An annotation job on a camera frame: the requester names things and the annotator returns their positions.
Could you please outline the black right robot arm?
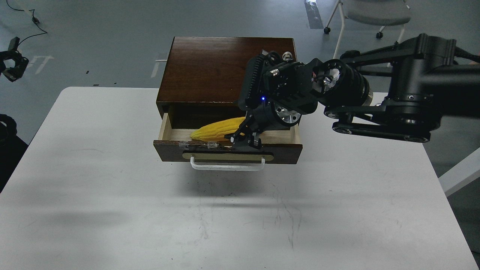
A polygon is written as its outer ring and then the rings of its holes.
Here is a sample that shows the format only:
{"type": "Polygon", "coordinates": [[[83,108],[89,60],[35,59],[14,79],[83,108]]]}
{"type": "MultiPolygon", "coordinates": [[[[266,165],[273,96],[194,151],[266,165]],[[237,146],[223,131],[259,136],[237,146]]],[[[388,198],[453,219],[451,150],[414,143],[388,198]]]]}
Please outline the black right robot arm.
{"type": "Polygon", "coordinates": [[[322,104],[337,133],[425,143],[445,115],[479,118],[479,73],[478,55],[427,34],[307,64],[264,52],[247,63],[238,100],[246,118],[225,138],[261,149],[261,133],[292,127],[322,104]]]}

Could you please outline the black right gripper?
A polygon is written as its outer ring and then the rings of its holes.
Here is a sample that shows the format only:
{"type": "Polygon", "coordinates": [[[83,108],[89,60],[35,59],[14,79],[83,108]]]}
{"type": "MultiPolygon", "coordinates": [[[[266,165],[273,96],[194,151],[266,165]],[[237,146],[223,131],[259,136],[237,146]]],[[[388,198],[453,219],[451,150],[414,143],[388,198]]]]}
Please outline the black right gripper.
{"type": "Polygon", "coordinates": [[[246,143],[253,149],[262,148],[260,134],[265,131],[287,130],[300,123],[302,115],[289,111],[271,101],[262,101],[255,109],[247,111],[235,132],[224,135],[231,143],[246,143]]]}

